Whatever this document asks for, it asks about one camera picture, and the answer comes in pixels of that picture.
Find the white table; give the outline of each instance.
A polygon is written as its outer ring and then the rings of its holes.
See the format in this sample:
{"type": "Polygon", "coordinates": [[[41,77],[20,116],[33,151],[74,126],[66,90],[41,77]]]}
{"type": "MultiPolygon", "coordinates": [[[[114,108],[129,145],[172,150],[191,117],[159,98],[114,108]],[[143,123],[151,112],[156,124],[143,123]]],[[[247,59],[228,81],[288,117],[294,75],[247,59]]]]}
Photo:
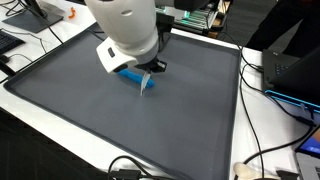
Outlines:
{"type": "MultiPolygon", "coordinates": [[[[79,16],[79,19],[71,21],[65,18],[64,21],[59,22],[52,27],[52,29],[60,38],[63,39],[63,41],[73,37],[80,31],[84,30],[86,27],[94,23],[94,19],[92,18],[90,12],[86,7],[69,2],[63,2],[62,0],[56,0],[55,3],[59,4],[60,7],[63,7],[65,9],[73,6],[77,9],[77,13],[79,13],[79,11],[81,12],[81,16],[79,16]]],[[[5,12],[6,10],[0,7],[0,19],[5,18],[5,12]]],[[[4,27],[8,30],[18,32],[22,31],[20,29],[4,25],[3,23],[0,23],[0,25],[1,27],[4,27]]],[[[236,48],[236,46],[232,44],[179,31],[176,29],[174,29],[172,33],[214,44],[219,44],[222,46],[236,48]]],[[[37,36],[41,36],[44,40],[46,40],[45,46],[46,48],[48,48],[48,50],[53,49],[54,47],[59,45],[58,41],[50,34],[48,30],[37,34],[37,36]]],[[[27,44],[10,51],[8,55],[20,53],[27,55],[33,60],[43,55],[43,50],[38,40],[26,36],[17,37],[25,40],[27,44]]],[[[251,63],[261,63],[261,52],[244,49],[244,56],[251,63]]],[[[27,63],[28,62],[23,58],[17,57],[9,63],[9,66],[17,70],[27,63]]],[[[249,67],[246,69],[245,78],[248,83],[255,87],[259,88],[261,86],[261,75],[250,69],[249,67]]],[[[266,99],[259,93],[252,91],[245,85],[243,86],[243,91],[248,111],[251,116],[253,126],[255,127],[257,135],[259,137],[262,149],[267,149],[290,142],[300,137],[307,131],[307,127],[296,123],[291,117],[288,117],[286,114],[284,114],[275,104],[273,104],[270,100],[266,99]]],[[[120,155],[130,155],[114,147],[112,144],[100,139],[99,137],[96,137],[91,133],[86,132],[85,130],[82,130],[77,126],[61,119],[60,117],[57,117],[45,110],[38,108],[35,105],[32,105],[31,103],[28,103],[8,93],[3,88],[3,84],[1,84],[0,86],[0,107],[99,169],[106,171],[109,167],[110,162],[114,158],[120,155]]],[[[286,105],[285,107],[292,113],[301,113],[300,109],[296,107],[290,105],[286,105]]],[[[230,179],[233,179],[234,176],[234,173],[232,171],[233,164],[235,162],[244,161],[247,157],[256,153],[257,151],[257,145],[255,143],[255,139],[252,130],[250,129],[246,115],[244,113],[239,94],[233,132],[230,179]]],[[[138,160],[147,165],[149,167],[149,171],[152,174],[164,175],[162,172],[158,171],[150,164],[140,159],[138,160]]],[[[284,169],[294,172],[297,171],[293,158],[292,147],[264,155],[264,163],[266,172],[270,172],[273,174],[277,169],[284,169]]],[[[250,165],[251,167],[259,170],[259,159],[257,158],[253,160],[250,165]]],[[[115,167],[134,168],[134,166],[126,160],[119,161],[119,163],[115,164],[115,167]]]]}
{"type": "MultiPolygon", "coordinates": [[[[74,4],[68,1],[63,0],[46,0],[48,2],[54,3],[57,6],[61,7],[61,9],[65,10],[67,13],[64,15],[63,21],[51,26],[51,29],[57,34],[57,36],[63,41],[67,41],[68,39],[74,37],[75,35],[79,34],[90,25],[92,25],[95,20],[94,17],[91,15],[89,9],[85,6],[74,4]],[[69,19],[68,15],[70,15],[70,8],[74,7],[77,11],[77,15],[73,19],[69,19]]],[[[1,3],[8,2],[8,0],[0,0],[1,3]]],[[[8,31],[12,32],[19,32],[19,33],[29,33],[25,30],[18,29],[16,27],[7,25],[2,22],[2,20],[6,19],[5,13],[8,10],[0,7],[0,28],[3,28],[8,31]]],[[[14,50],[6,53],[5,55],[11,56],[13,54],[19,53],[27,56],[31,60],[36,60],[39,57],[44,55],[44,50],[41,47],[40,40],[30,36],[30,35],[19,35],[19,34],[12,34],[15,37],[18,37],[25,41],[26,43],[15,48],[14,50]]],[[[60,45],[58,39],[56,39],[53,34],[49,31],[49,29],[43,30],[40,33],[34,34],[36,37],[42,38],[44,48],[47,52],[51,51],[52,49],[56,48],[60,45]]],[[[7,64],[13,70],[17,71],[29,64],[30,62],[21,56],[14,56],[12,60],[7,64]]],[[[7,76],[0,72],[0,81],[2,81],[7,76]]]]}

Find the monitor screen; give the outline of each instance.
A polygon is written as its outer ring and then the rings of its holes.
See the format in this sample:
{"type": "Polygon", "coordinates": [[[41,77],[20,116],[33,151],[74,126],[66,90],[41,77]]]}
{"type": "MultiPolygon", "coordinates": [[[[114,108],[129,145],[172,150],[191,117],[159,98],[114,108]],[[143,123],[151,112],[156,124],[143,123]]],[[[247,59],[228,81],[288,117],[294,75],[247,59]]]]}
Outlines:
{"type": "Polygon", "coordinates": [[[300,149],[320,154],[320,128],[301,145],[300,149]]]}

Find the gray mat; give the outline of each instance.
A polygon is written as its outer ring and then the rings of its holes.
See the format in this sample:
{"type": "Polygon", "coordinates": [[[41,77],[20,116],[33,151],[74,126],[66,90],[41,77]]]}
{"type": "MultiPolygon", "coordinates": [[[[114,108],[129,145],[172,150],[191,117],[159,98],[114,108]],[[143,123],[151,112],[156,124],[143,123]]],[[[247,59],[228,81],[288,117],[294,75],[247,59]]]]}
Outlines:
{"type": "Polygon", "coordinates": [[[89,33],[5,87],[177,179],[228,179],[240,53],[170,37],[158,56],[167,71],[152,76],[144,97],[140,85],[106,73],[95,51],[101,41],[89,33]]]}

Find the black device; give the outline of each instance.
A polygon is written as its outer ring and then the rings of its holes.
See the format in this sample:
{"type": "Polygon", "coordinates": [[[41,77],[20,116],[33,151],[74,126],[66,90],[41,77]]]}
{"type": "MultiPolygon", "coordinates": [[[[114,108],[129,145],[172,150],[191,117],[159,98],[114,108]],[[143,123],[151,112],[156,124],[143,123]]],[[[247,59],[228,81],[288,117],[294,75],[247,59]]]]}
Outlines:
{"type": "Polygon", "coordinates": [[[320,113],[320,47],[301,59],[264,50],[262,62],[265,93],[320,113]]]}
{"type": "Polygon", "coordinates": [[[9,77],[15,76],[16,72],[12,70],[9,66],[6,65],[6,63],[0,61],[0,71],[8,75],[9,77]]]}
{"type": "Polygon", "coordinates": [[[0,61],[7,64],[10,61],[10,58],[5,55],[0,55],[0,61]]]}
{"type": "Polygon", "coordinates": [[[0,31],[0,54],[6,53],[23,44],[24,41],[8,33],[0,31]]]}
{"type": "Polygon", "coordinates": [[[62,16],[41,10],[36,0],[25,0],[25,2],[28,9],[3,22],[32,33],[38,33],[63,19],[62,16]]]}

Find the cable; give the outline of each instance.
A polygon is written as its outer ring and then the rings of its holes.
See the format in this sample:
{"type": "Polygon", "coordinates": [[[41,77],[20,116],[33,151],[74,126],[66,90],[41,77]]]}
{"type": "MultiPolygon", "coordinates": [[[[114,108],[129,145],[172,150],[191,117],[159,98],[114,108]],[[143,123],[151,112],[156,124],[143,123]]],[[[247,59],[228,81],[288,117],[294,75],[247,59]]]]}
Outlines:
{"type": "Polygon", "coordinates": [[[109,166],[108,174],[110,174],[113,164],[114,164],[116,161],[118,161],[119,159],[128,159],[128,160],[130,160],[130,161],[131,161],[133,164],[135,164],[135,165],[137,166],[137,168],[139,168],[144,174],[146,174],[146,175],[148,175],[148,176],[152,176],[152,175],[151,175],[150,173],[148,173],[145,169],[143,169],[143,167],[140,165],[140,163],[139,163],[138,161],[136,161],[135,159],[133,159],[133,158],[130,157],[130,156],[119,156],[119,157],[115,158],[115,159],[111,162],[111,164],[110,164],[110,166],[109,166]]]}
{"type": "Polygon", "coordinates": [[[258,91],[258,92],[260,92],[261,94],[265,95],[260,89],[257,89],[257,88],[252,87],[252,86],[246,81],[246,79],[243,77],[243,72],[241,73],[241,71],[240,71],[239,74],[240,74],[240,76],[241,76],[241,80],[242,80],[250,89],[253,89],[253,90],[258,91]]]}
{"type": "Polygon", "coordinates": [[[24,4],[21,0],[18,0],[25,8],[26,10],[28,10],[29,12],[31,12],[32,14],[37,15],[44,23],[46,23],[47,28],[50,30],[50,32],[58,39],[58,41],[61,44],[64,44],[63,41],[57,36],[56,33],[53,32],[53,30],[51,29],[50,25],[48,24],[48,22],[36,11],[32,10],[28,5],[24,4]]]}
{"type": "MultiPolygon", "coordinates": [[[[252,132],[253,132],[254,137],[255,137],[255,139],[256,139],[259,153],[261,153],[260,142],[259,142],[257,133],[256,133],[256,131],[255,131],[253,125],[252,125],[252,122],[251,122],[251,119],[250,119],[250,116],[249,116],[249,113],[248,113],[248,110],[247,110],[247,106],[246,106],[246,103],[245,103],[245,101],[244,101],[243,92],[242,92],[243,72],[244,72],[244,70],[245,70],[245,68],[246,68],[247,66],[248,66],[248,64],[244,65],[243,68],[242,68],[242,71],[240,72],[240,73],[241,73],[241,80],[240,80],[240,95],[241,95],[241,96],[240,96],[240,97],[241,97],[242,105],[243,105],[244,110],[245,110],[245,113],[246,113],[246,115],[247,115],[249,124],[250,124],[250,126],[251,126],[252,132]]],[[[260,155],[260,161],[261,161],[262,178],[264,178],[264,163],[263,163],[262,154],[260,155]]]]}
{"type": "Polygon", "coordinates": [[[18,1],[16,5],[14,5],[12,8],[8,8],[6,6],[1,5],[2,7],[9,9],[9,11],[6,12],[6,16],[10,17],[16,14],[21,13],[22,11],[24,11],[24,9],[20,9],[19,11],[14,11],[14,9],[20,4],[20,2],[18,1]]]}
{"type": "Polygon", "coordinates": [[[27,56],[25,56],[23,54],[13,54],[13,55],[9,56],[9,59],[12,58],[13,56],[22,56],[22,57],[26,58],[28,61],[32,62],[32,60],[30,58],[28,58],[27,56]]]}
{"type": "Polygon", "coordinates": [[[94,33],[96,33],[96,34],[104,34],[103,31],[92,31],[92,32],[94,32],[94,33]]]}
{"type": "MultiPolygon", "coordinates": [[[[303,139],[305,139],[311,133],[312,129],[313,129],[312,126],[309,126],[308,131],[303,136],[301,136],[300,138],[298,138],[298,139],[296,139],[296,140],[294,140],[292,142],[289,142],[289,143],[286,143],[286,144],[283,144],[283,145],[280,145],[280,146],[276,146],[276,147],[273,147],[273,148],[270,148],[270,149],[266,149],[266,150],[263,150],[261,152],[257,152],[255,154],[253,154],[252,156],[247,158],[243,162],[243,164],[248,164],[252,159],[254,159],[254,158],[258,157],[258,156],[261,156],[262,154],[266,154],[266,153],[269,153],[269,152],[272,152],[272,151],[276,151],[276,150],[283,149],[283,148],[292,146],[294,144],[297,144],[298,142],[300,142],[303,139]]],[[[235,175],[234,180],[238,180],[238,176],[237,175],[235,175]]]]}
{"type": "Polygon", "coordinates": [[[8,4],[14,3],[15,1],[16,0],[12,0],[12,1],[9,1],[9,2],[6,2],[6,3],[1,3],[0,6],[8,5],[8,4]]]}
{"type": "Polygon", "coordinates": [[[263,72],[263,67],[258,66],[258,65],[251,64],[251,63],[249,63],[249,62],[246,60],[246,58],[243,56],[243,52],[242,52],[243,48],[241,48],[241,47],[237,44],[237,42],[236,42],[227,32],[220,32],[220,33],[226,34],[226,35],[232,40],[232,42],[238,47],[238,49],[240,50],[241,57],[242,57],[243,61],[244,61],[246,64],[248,64],[252,69],[254,69],[254,70],[258,71],[258,72],[263,72]]]}
{"type": "Polygon", "coordinates": [[[116,161],[118,161],[119,159],[127,159],[127,160],[130,160],[133,164],[135,164],[135,165],[137,166],[137,168],[139,168],[140,171],[142,171],[144,174],[146,174],[146,175],[140,176],[140,178],[150,178],[150,179],[160,179],[160,180],[162,180],[162,179],[163,179],[163,180],[174,180],[174,179],[167,178],[167,177],[161,177],[161,176],[153,176],[153,175],[151,175],[148,171],[146,171],[146,170],[141,166],[141,164],[140,164],[137,160],[135,160],[134,158],[132,158],[132,157],[130,157],[130,156],[125,156],[125,155],[119,156],[119,157],[115,158],[115,159],[111,162],[111,164],[110,164],[110,166],[109,166],[109,169],[108,169],[108,179],[112,178],[112,177],[109,176],[110,173],[111,173],[111,170],[112,170],[112,166],[113,166],[113,164],[114,164],[116,161]]]}
{"type": "Polygon", "coordinates": [[[149,179],[155,179],[155,180],[174,180],[172,178],[162,177],[162,176],[141,176],[141,178],[149,178],[149,179]]]}
{"type": "Polygon", "coordinates": [[[86,31],[90,32],[92,35],[94,35],[96,38],[100,39],[101,41],[104,41],[105,39],[103,39],[102,37],[98,36],[94,31],[91,31],[89,29],[86,29],[86,31]]]}
{"type": "Polygon", "coordinates": [[[47,51],[46,51],[46,49],[45,49],[44,46],[43,46],[42,38],[39,38],[39,37],[37,37],[37,36],[35,36],[35,35],[31,34],[31,33],[13,32],[13,31],[6,30],[6,29],[4,29],[4,28],[0,28],[0,31],[6,31],[6,32],[12,33],[12,34],[30,35],[30,36],[32,36],[32,37],[34,37],[34,38],[36,38],[36,39],[39,39],[39,40],[40,40],[40,44],[41,44],[41,46],[42,46],[42,49],[43,49],[44,53],[47,54],[47,51]]]}
{"type": "Polygon", "coordinates": [[[8,80],[8,77],[4,78],[2,81],[0,81],[0,84],[2,84],[3,82],[5,82],[6,80],[8,80]]]}

